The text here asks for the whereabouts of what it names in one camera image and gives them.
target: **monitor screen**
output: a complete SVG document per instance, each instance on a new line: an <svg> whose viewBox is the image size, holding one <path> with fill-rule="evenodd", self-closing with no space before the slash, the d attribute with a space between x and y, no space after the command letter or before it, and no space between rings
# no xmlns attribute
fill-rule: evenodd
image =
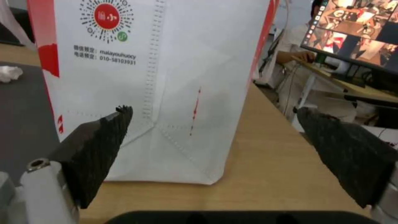
<svg viewBox="0 0 398 224"><path fill-rule="evenodd" d="M324 0L301 47L398 74L398 0Z"/></svg>

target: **desk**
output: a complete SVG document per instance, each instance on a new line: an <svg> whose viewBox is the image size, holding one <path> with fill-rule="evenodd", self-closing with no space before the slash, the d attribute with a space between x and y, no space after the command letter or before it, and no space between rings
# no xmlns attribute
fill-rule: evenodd
<svg viewBox="0 0 398 224"><path fill-rule="evenodd" d="M19 51L0 45L0 52ZM15 60L35 61L27 50ZM223 178L212 186L107 182L82 224L132 210L343 210L369 216L340 187L315 149L253 84L231 146Z"/></svg>
<svg viewBox="0 0 398 224"><path fill-rule="evenodd" d="M398 103L398 96L394 96L388 93L385 93L383 91L377 90L375 88L372 88L370 86L365 86L365 88L353 85L351 83L346 83L344 81L334 79L331 77L331 74L320 69L314 64L309 64L306 63L297 57L293 56L293 59L300 63L303 67L307 68L308 70L312 71L313 74L315 74L318 78L324 79L344 90L346 90L346 95L351 95L351 96L358 96L362 98L368 98L368 99L373 99L373 100L380 100L380 101L386 101L386 102L393 102L393 103Z"/></svg>

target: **hand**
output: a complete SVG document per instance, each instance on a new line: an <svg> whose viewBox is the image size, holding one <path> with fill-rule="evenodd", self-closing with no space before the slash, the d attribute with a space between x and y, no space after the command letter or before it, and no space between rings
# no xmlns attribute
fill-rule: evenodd
<svg viewBox="0 0 398 224"><path fill-rule="evenodd" d="M300 51L293 53L293 56L307 63L312 63L315 60L315 54L311 51Z"/></svg>

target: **non-woven bag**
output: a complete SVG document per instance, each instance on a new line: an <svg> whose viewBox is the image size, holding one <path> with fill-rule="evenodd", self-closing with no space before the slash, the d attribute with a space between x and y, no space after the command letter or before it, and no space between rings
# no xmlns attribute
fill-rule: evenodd
<svg viewBox="0 0 398 224"><path fill-rule="evenodd" d="M28 6L61 141L79 124L129 105L133 119L107 180L221 178L277 3L29 0Z"/></svg>

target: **red circle logo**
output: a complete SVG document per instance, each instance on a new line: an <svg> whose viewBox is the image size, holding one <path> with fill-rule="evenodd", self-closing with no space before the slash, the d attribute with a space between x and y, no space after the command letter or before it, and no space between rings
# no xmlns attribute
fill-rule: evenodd
<svg viewBox="0 0 398 224"><path fill-rule="evenodd" d="M119 11L111 4L102 3L94 10L94 19L103 29L114 29L119 25Z"/></svg>

